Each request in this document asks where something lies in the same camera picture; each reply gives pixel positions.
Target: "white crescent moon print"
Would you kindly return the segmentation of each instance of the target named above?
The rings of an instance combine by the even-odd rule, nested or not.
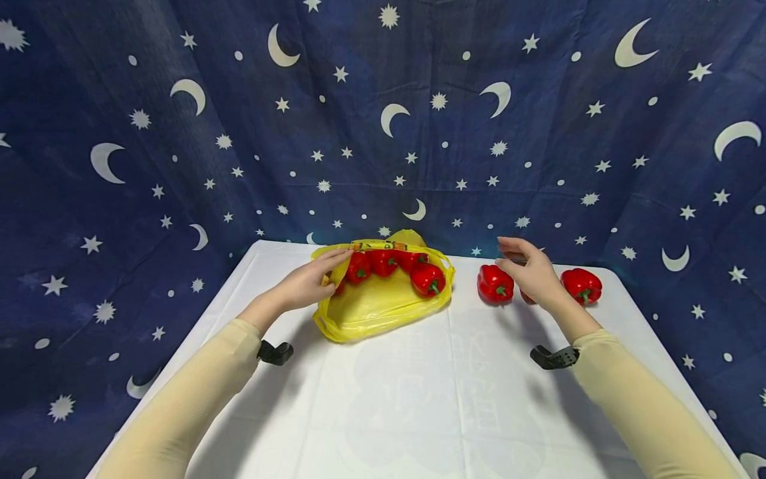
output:
[[[756,454],[745,452],[739,456],[739,463],[748,472],[751,479],[758,479],[758,471],[766,468],[766,459]]]
[[[114,143],[99,143],[95,145],[90,151],[90,164],[93,165],[93,169],[96,170],[96,173],[101,178],[115,185],[123,185],[125,182],[117,178],[109,168],[109,155],[118,149],[124,148]]]
[[[670,257],[665,253],[665,248],[663,248],[663,264],[665,265],[668,271],[677,273],[678,271],[681,271],[683,268],[685,268],[688,263],[689,263],[689,246],[688,245],[686,246],[686,250],[683,252],[683,254],[674,260],[670,259]]]
[[[385,134],[389,135],[391,138],[394,137],[394,135],[391,134],[391,119],[399,113],[404,113],[408,116],[410,115],[407,108],[404,108],[399,103],[391,103],[390,105],[387,105],[386,108],[383,109],[383,113],[381,113],[381,128]]]
[[[189,226],[197,230],[197,233],[199,233],[199,242],[197,243],[197,246],[194,246],[191,250],[200,251],[202,248],[208,245],[208,233],[205,231],[205,229],[201,225],[198,225],[196,223]]]
[[[199,86],[199,83],[194,80],[189,80],[188,78],[178,80],[173,85],[173,88],[170,89],[170,96],[172,97],[179,91],[185,91],[195,99],[197,102],[197,116],[199,116],[205,109],[205,92],[202,91],[202,87]]]
[[[417,211],[415,213],[405,213],[402,212],[401,214],[408,217],[412,221],[420,221],[421,219],[425,218],[426,215],[426,205],[419,199],[415,199],[417,202]]]
[[[655,53],[659,51],[655,50],[652,53],[638,54],[633,49],[633,41],[636,39],[638,31],[651,19],[652,18],[647,18],[646,20],[628,30],[625,36],[622,37],[622,40],[620,40],[620,43],[617,44],[617,50],[614,51],[614,63],[616,63],[618,67],[635,67],[636,65],[642,64],[644,61],[649,60],[654,56]]]
[[[128,384],[125,386],[125,390],[128,392],[128,396],[134,399],[141,399],[146,395],[146,392],[149,391],[149,388],[152,387],[152,384],[154,384],[154,381],[157,380],[157,376],[159,376],[159,371],[157,371],[157,374],[154,375],[153,378],[149,380],[146,384],[143,385],[137,385],[133,382],[133,376],[130,376],[130,379],[128,379]]]
[[[511,100],[511,86],[504,81],[498,81],[485,88],[479,95],[492,93],[497,95],[497,110],[489,118],[492,119],[498,116],[508,106],[508,102]]]
[[[271,56],[271,59],[274,60],[275,64],[284,68],[292,67],[298,61],[298,58],[300,58],[300,54],[291,57],[282,51],[282,48],[280,48],[280,44],[277,41],[277,28],[279,26],[280,24],[278,23],[274,24],[269,32],[269,55]]]
[[[732,141],[739,138],[752,138],[755,140],[755,144],[761,145],[761,128],[751,121],[741,121],[727,126],[719,133],[715,138],[715,144],[713,144],[713,151],[715,157],[719,161],[723,160],[723,152],[726,147]]]

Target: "black wrist strap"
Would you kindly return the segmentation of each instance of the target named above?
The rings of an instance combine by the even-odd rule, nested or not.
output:
[[[567,346],[557,353],[551,353],[539,344],[529,352],[529,357],[538,366],[550,371],[551,369],[564,369],[572,366],[580,358],[580,350]]]
[[[289,343],[282,343],[278,347],[271,346],[268,341],[260,341],[260,350],[258,357],[264,363],[282,366],[293,355],[293,346]]]

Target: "red bell pepper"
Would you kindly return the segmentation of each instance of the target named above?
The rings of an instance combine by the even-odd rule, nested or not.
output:
[[[345,289],[345,278],[340,278],[340,283],[338,283],[338,286],[336,286],[336,292],[333,293],[333,296],[340,296],[343,294],[343,290]]]
[[[410,282],[418,294],[434,297],[441,293],[447,279],[444,272],[435,264],[415,263],[410,272]]]
[[[476,278],[479,297],[489,304],[508,303],[513,298],[513,278],[497,264],[484,264]]]
[[[537,304],[535,300],[533,300],[531,297],[527,296],[527,293],[522,291],[522,299],[526,301],[527,304]]]
[[[412,266],[416,263],[427,263],[428,255],[425,253],[411,253],[410,251],[395,250],[394,257],[396,262],[405,273],[412,271]]]
[[[393,250],[369,250],[365,254],[370,260],[370,269],[378,276],[391,276],[391,273],[396,271],[398,263]]]
[[[349,269],[345,272],[345,279],[351,284],[359,284],[370,275],[370,260],[364,253],[355,251],[349,261]]]
[[[561,273],[561,284],[582,305],[593,304],[601,297],[601,280],[581,267]]]

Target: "table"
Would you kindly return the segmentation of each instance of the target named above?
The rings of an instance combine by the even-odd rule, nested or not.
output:
[[[207,339],[315,248],[253,244],[126,425]],[[488,307],[476,294],[476,275],[489,261],[450,260],[457,274],[449,307],[360,343],[326,340],[311,319],[315,307],[284,315],[264,339],[292,343],[295,355],[285,366],[258,367],[211,426],[187,477],[643,477],[571,373],[546,372],[530,360],[537,344],[567,345],[553,319],[527,305],[518,288],[509,306]],[[687,405],[739,469],[617,276],[586,269],[604,283],[594,317]]]

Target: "starry fabric backdrop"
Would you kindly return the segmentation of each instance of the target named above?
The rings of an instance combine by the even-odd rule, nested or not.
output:
[[[84,476],[252,242],[400,228],[616,271],[756,470],[764,57],[749,0],[0,0],[0,476]]]

